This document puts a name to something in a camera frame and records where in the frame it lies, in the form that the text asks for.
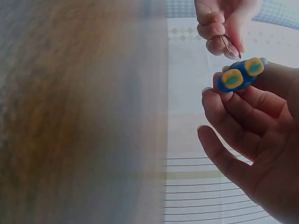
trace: blurry wooden surface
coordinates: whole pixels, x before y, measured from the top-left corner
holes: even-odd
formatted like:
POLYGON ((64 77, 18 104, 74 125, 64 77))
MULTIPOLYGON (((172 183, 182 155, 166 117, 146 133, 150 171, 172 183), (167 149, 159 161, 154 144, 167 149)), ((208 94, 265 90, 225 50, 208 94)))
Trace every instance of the blurry wooden surface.
POLYGON ((161 224, 161 0, 0 2, 0 223, 161 224))

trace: yellow clay circle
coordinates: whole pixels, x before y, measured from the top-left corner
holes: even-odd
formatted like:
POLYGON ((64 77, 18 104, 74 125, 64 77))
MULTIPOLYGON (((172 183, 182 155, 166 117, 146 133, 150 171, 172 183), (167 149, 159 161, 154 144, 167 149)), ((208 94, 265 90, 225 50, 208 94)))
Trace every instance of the yellow clay circle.
POLYGON ((260 75, 264 70, 263 62, 256 57, 246 61, 244 66, 247 74, 252 77, 260 75))
POLYGON ((243 83, 242 73, 238 69, 231 69, 222 75, 222 82, 225 87, 232 90, 243 83))

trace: hand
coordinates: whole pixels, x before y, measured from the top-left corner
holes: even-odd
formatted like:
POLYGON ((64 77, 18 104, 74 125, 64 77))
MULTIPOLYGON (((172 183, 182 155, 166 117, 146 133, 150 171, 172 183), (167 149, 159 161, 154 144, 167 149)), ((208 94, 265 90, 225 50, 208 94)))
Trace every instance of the hand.
POLYGON ((234 157, 208 126, 198 129, 199 140, 254 202, 280 222, 299 223, 299 70, 269 63, 254 85, 234 93, 210 88, 202 98, 210 124, 253 165, 234 157))
POLYGON ((207 40, 206 47, 214 55, 222 53, 232 58, 218 36, 227 34, 233 45, 229 48, 238 55, 245 51, 241 29, 258 12, 260 0, 195 0, 199 25, 198 33, 207 40))

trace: green clay center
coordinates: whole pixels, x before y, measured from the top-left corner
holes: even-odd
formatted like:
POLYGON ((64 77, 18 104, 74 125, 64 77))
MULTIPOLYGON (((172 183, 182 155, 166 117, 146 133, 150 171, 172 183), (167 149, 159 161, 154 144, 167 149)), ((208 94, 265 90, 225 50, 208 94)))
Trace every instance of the green clay center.
POLYGON ((262 65, 260 63, 253 63, 250 68, 249 71, 252 73, 258 72, 261 69, 262 65))
POLYGON ((228 80, 226 81, 226 83, 227 83, 228 85, 232 85, 232 84, 234 84, 235 82, 237 82, 238 79, 239 79, 238 76, 231 76, 231 77, 228 78, 228 80))

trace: metal wire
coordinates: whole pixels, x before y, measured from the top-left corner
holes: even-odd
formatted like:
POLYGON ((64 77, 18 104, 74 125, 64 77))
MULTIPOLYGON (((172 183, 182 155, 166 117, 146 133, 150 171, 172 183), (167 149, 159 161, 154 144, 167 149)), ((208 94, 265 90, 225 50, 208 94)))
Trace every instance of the metal wire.
POLYGON ((239 53, 239 57, 237 57, 237 56, 233 53, 233 51, 228 47, 229 45, 226 44, 225 40, 223 39, 224 37, 228 40, 228 42, 230 42, 230 44, 232 44, 233 46, 234 46, 234 44, 232 43, 232 41, 229 39, 229 37, 228 37, 227 35, 222 35, 222 36, 220 36, 220 38, 221 38, 221 40, 223 41, 223 43, 224 43, 226 49, 228 50, 228 52, 231 54, 231 56, 232 56, 235 60, 237 60, 237 61, 241 61, 241 53, 240 53, 240 51, 236 48, 237 51, 238 51, 238 53, 239 53))

